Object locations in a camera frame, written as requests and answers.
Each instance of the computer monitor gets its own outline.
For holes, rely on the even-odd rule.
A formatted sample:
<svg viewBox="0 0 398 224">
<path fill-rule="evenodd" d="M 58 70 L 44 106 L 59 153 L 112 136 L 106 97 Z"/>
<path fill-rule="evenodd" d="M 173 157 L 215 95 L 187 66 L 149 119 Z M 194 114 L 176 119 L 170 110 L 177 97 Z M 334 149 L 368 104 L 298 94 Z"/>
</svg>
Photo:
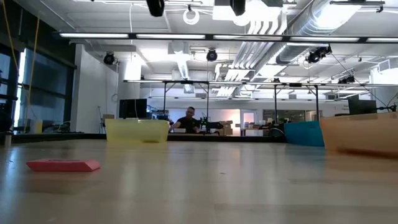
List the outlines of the computer monitor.
<svg viewBox="0 0 398 224">
<path fill-rule="evenodd" d="M 376 100 L 348 100 L 350 115 L 377 113 Z"/>
<path fill-rule="evenodd" d="M 119 118 L 146 118 L 147 99 L 120 100 Z"/>
</svg>

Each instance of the blue container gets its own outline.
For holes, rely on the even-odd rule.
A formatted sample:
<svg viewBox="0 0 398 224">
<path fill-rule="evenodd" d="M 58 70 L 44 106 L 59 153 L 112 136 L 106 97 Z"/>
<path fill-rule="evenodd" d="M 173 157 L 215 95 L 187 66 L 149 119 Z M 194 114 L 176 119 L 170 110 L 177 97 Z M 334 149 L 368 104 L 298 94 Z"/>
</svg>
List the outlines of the blue container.
<svg viewBox="0 0 398 224">
<path fill-rule="evenodd" d="M 325 146 L 319 121 L 285 124 L 286 141 L 303 146 Z"/>
</svg>

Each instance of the yellow bin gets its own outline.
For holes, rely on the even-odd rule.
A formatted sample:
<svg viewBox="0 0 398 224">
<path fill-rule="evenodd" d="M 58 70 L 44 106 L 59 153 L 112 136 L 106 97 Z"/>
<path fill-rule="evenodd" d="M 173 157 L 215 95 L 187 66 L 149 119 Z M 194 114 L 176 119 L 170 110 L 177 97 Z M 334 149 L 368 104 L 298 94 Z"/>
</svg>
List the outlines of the yellow bin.
<svg viewBox="0 0 398 224">
<path fill-rule="evenodd" d="M 169 122 L 162 120 L 106 119 L 109 142 L 166 142 Z"/>
</svg>

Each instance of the yellow cable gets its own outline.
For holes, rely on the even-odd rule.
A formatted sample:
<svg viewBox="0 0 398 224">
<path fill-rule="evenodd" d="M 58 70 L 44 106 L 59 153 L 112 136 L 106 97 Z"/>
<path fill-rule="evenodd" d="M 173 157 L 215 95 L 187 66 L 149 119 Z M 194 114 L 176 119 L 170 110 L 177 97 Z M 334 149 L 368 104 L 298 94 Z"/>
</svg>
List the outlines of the yellow cable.
<svg viewBox="0 0 398 224">
<path fill-rule="evenodd" d="M 4 12 L 4 20 L 6 21 L 7 34 L 8 34 L 8 39 L 10 41 L 12 58 L 14 59 L 15 67 L 16 67 L 16 70 L 17 70 L 17 73 L 18 73 L 18 76 L 19 76 L 19 67 L 18 67 L 17 57 L 15 56 L 14 45 L 12 43 L 12 38 L 11 38 L 10 26 L 9 26 L 9 23 L 8 23 L 7 10 L 6 10 L 6 1 L 2 2 L 2 9 L 3 9 L 3 12 Z M 37 23 L 36 38 L 37 38 L 37 31 L 38 30 L 39 30 L 39 22 Z M 29 103 L 30 103 L 30 97 L 27 96 L 26 89 L 24 88 L 23 83 L 21 85 L 21 88 L 24 90 L 26 98 L 27 99 L 29 98 Z"/>
<path fill-rule="evenodd" d="M 33 71 L 34 71 L 35 60 L 36 60 L 36 47 L 37 47 L 37 36 L 39 35 L 39 24 L 40 24 L 40 15 L 37 15 L 35 45 L 34 45 L 34 48 L 33 48 L 32 70 L 30 71 L 29 92 L 28 92 L 28 98 L 27 98 L 27 105 L 26 105 L 26 109 L 25 109 L 24 133 L 26 133 L 26 127 L 27 127 L 27 112 L 28 112 L 29 107 L 30 107 L 30 94 L 31 94 L 31 92 L 32 92 Z"/>
</svg>

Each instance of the dark shirt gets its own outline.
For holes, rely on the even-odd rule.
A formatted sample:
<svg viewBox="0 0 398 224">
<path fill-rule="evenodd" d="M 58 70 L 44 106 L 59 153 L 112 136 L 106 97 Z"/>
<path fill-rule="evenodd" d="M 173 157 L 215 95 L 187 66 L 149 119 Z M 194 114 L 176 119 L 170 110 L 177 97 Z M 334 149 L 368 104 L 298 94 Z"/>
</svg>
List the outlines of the dark shirt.
<svg viewBox="0 0 398 224">
<path fill-rule="evenodd" d="M 183 117 L 178 119 L 177 122 L 181 123 L 179 128 L 185 128 L 186 133 L 196 133 L 193 127 L 200 127 L 199 121 L 195 118 L 188 119 L 187 117 Z"/>
</svg>

